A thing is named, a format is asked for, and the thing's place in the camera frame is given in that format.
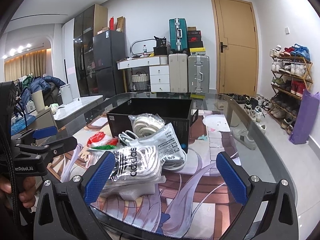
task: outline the silver suitcase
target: silver suitcase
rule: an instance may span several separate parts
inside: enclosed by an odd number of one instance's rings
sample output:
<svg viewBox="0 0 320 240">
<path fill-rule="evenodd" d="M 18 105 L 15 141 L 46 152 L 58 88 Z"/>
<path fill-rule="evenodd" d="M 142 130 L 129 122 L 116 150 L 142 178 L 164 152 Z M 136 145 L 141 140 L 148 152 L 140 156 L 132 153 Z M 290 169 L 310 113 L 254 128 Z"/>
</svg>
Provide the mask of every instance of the silver suitcase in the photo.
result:
<svg viewBox="0 0 320 240">
<path fill-rule="evenodd" d="M 209 93 L 210 63 L 205 55 L 192 55 L 188 58 L 189 92 Z"/>
</svg>

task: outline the water bottle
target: water bottle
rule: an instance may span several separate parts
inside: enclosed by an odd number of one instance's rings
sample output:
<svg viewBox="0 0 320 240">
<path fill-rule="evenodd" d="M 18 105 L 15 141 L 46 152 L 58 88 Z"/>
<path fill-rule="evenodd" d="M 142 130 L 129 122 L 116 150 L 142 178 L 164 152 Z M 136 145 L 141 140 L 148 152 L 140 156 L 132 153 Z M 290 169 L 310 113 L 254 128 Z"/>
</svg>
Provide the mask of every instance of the water bottle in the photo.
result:
<svg viewBox="0 0 320 240">
<path fill-rule="evenodd" d="M 143 56 L 148 57 L 147 47 L 145 45 L 143 45 Z"/>
</svg>

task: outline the red sneaker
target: red sneaker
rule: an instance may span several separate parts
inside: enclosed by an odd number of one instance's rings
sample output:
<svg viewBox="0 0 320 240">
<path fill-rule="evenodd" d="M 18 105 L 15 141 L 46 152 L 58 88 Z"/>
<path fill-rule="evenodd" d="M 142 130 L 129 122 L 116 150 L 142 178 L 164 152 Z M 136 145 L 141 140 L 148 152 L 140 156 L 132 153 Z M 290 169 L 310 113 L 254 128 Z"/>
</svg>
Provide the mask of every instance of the red sneaker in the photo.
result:
<svg viewBox="0 0 320 240">
<path fill-rule="evenodd" d="M 297 95 L 298 97 L 302 98 L 303 92 L 304 92 L 305 89 L 306 89 L 306 85 L 305 85 L 304 83 L 300 83 L 300 84 L 298 85 L 296 95 Z"/>
<path fill-rule="evenodd" d="M 295 95 L 297 93 L 298 86 L 299 86 L 299 82 L 292 81 L 292 85 L 291 85 L 291 93 L 292 94 Z"/>
<path fill-rule="evenodd" d="M 294 47 L 284 48 L 284 52 L 283 52 L 284 57 L 290 57 L 291 56 L 290 52 L 292 51 L 294 51 Z"/>
</svg>

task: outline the anime desk mat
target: anime desk mat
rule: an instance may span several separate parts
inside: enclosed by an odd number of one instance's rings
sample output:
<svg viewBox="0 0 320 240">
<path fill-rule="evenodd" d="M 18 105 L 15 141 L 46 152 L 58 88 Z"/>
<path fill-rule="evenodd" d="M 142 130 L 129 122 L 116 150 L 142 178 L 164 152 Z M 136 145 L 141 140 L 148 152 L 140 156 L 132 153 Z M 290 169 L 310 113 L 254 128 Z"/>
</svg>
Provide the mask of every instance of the anime desk mat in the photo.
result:
<svg viewBox="0 0 320 240">
<path fill-rule="evenodd" d="M 219 239 L 241 209 L 235 203 L 224 180 L 216 168 L 218 153 L 225 151 L 240 165 L 239 155 L 230 133 L 223 126 L 211 128 L 223 115 L 199 111 L 198 120 L 190 128 L 188 159 L 177 172 L 162 171 L 166 182 L 156 184 L 154 195 L 144 195 L 136 201 L 124 201 L 120 196 L 99 197 L 91 206 L 133 227 L 162 236 L 187 239 Z M 71 169 L 70 178 L 82 175 L 89 152 L 86 143 L 97 131 L 111 136 L 105 117 L 97 117 L 74 137 L 78 146 L 73 152 L 56 157 L 49 171 L 60 180 L 63 166 L 73 154 L 78 159 Z"/>
</svg>

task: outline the blue gripper pad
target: blue gripper pad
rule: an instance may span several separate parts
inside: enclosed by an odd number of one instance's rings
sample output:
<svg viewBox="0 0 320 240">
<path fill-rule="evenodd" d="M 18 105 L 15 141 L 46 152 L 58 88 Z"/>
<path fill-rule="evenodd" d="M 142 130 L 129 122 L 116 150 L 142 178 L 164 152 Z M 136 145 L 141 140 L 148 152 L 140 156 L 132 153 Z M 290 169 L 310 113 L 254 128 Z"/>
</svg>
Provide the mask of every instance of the blue gripper pad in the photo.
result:
<svg viewBox="0 0 320 240">
<path fill-rule="evenodd" d="M 116 158 L 113 153 L 109 153 L 95 173 L 91 176 L 84 189 L 84 202 L 89 206 L 97 201 L 104 185 L 109 179 L 113 168 L 116 165 Z"/>
<path fill-rule="evenodd" d="M 32 134 L 32 137 L 36 140 L 39 140 L 49 136 L 56 135 L 57 132 L 58 132 L 58 129 L 55 126 L 51 126 L 51 127 L 35 130 Z"/>
<path fill-rule="evenodd" d="M 217 155 L 216 165 L 235 201 L 245 205 L 248 201 L 247 188 L 222 153 Z"/>
</svg>

